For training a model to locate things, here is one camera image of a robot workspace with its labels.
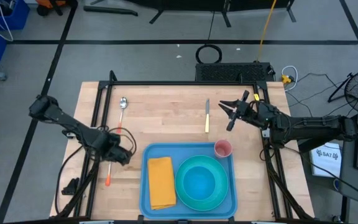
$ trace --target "spoon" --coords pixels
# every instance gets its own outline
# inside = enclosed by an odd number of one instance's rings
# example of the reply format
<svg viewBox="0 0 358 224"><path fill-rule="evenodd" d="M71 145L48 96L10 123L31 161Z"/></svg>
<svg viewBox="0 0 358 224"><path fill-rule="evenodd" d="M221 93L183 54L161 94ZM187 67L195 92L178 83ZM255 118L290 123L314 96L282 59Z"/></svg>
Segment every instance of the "spoon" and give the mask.
<svg viewBox="0 0 358 224"><path fill-rule="evenodd" d="M122 97L121 100L119 101L119 106L121 107L121 116L119 118L119 124L118 124L119 129L117 129L117 133L121 133L122 116L124 114L125 108L127 108L127 106L128 106L127 98ZM106 186L110 186L110 179L111 179L111 162L109 163L109 170L107 173L107 178L106 178L106 183L105 183Z"/></svg>
<svg viewBox="0 0 358 224"><path fill-rule="evenodd" d="M127 101L127 98L125 97L122 97L120 102L119 102L119 106L121 107L122 111L121 111L121 116L119 118L119 124L118 124L118 128L117 129L117 133L121 133L121 126L122 126L122 116L124 114L124 110L125 108L127 108L128 106L128 101Z"/></svg>

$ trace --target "butter knife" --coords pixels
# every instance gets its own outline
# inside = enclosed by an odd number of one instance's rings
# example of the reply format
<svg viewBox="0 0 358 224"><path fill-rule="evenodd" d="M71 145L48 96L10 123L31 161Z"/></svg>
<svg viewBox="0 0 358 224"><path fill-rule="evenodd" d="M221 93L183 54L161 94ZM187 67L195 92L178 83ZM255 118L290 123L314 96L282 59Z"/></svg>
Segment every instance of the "butter knife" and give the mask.
<svg viewBox="0 0 358 224"><path fill-rule="evenodd" d="M206 100L205 114L205 133L209 133L209 98Z"/></svg>

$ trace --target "blue tray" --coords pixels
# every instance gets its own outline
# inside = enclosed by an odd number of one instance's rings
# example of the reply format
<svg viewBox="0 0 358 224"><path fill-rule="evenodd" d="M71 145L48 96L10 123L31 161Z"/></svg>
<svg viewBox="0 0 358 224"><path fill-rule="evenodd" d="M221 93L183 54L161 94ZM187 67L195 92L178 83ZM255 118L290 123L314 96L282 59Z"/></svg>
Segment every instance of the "blue tray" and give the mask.
<svg viewBox="0 0 358 224"><path fill-rule="evenodd" d="M234 216L237 210L236 181L234 178L233 157L229 156L218 161L224 167L229 177L229 190L226 198L220 206L207 211L199 212L187 207L177 197L174 207L161 210L152 210L150 206L149 174L147 171L147 160L150 158L171 157L173 171L176 174L180 164L187 158L197 155L206 155L215 158L214 142L200 143L154 143L144 150L142 160L142 176L140 179L139 207L142 214L149 219L227 219Z"/></svg>

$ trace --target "teal bowl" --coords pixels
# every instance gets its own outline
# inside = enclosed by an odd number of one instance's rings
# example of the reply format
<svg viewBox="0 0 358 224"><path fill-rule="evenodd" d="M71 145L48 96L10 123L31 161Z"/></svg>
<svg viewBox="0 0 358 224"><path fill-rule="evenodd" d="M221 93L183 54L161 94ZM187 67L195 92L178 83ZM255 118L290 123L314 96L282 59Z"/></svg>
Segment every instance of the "teal bowl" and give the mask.
<svg viewBox="0 0 358 224"><path fill-rule="evenodd" d="M185 160L175 176L178 198L197 211L209 211L226 198L229 180L223 166L209 156Z"/></svg>

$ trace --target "wooden table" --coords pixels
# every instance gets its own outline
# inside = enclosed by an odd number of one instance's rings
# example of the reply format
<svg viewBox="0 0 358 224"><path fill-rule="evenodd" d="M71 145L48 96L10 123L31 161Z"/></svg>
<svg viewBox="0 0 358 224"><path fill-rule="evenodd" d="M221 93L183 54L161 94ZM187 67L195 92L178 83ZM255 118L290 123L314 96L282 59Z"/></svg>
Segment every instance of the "wooden table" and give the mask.
<svg viewBox="0 0 358 224"><path fill-rule="evenodd" d="M84 82L74 117L90 125L96 98L98 82ZM229 122L225 112L218 106L219 100L235 100L244 90L250 93L250 86L114 86L112 89L107 125L118 124L121 109L119 99L125 96L129 106L124 112L123 127L132 132L137 141L137 153L126 166L112 165L111 185L106 187L108 163L102 162L96 186L92 219L94 220L136 220L139 210L140 168L143 150L153 142L214 142L227 139L233 145L234 169L238 209L237 221L274 220L272 200L264 161L259 159L262 150L260 130L245 122L236 122L231 132L226 131ZM268 83L271 104L289 114L287 98L282 83ZM205 103L210 100L209 134L204 132ZM101 121L100 109L98 122ZM77 140L68 140L66 159L79 146ZM288 147L297 149L295 141ZM282 149L282 162L289 191L306 213L314 216L305 174L298 154ZM84 151L80 151L66 165L60 181L60 190L68 182L81 175ZM280 213L285 217L282 194L277 188ZM85 214L88 194L83 200L81 214ZM59 193L60 210L71 196ZM55 214L52 206L51 215Z"/></svg>

